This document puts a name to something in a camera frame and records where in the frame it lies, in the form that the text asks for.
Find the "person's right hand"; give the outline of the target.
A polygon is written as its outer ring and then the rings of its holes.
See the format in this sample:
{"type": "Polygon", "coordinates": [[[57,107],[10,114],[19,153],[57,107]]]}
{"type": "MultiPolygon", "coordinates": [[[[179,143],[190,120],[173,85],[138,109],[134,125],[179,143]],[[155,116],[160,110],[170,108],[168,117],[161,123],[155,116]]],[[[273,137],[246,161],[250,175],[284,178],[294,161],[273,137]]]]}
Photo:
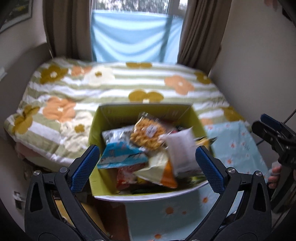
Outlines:
{"type": "Polygon", "coordinates": [[[270,189],[276,189],[278,186],[278,182],[280,179],[280,173],[281,173],[281,165],[274,166],[270,169],[270,176],[268,178],[268,187],[270,189]]]}

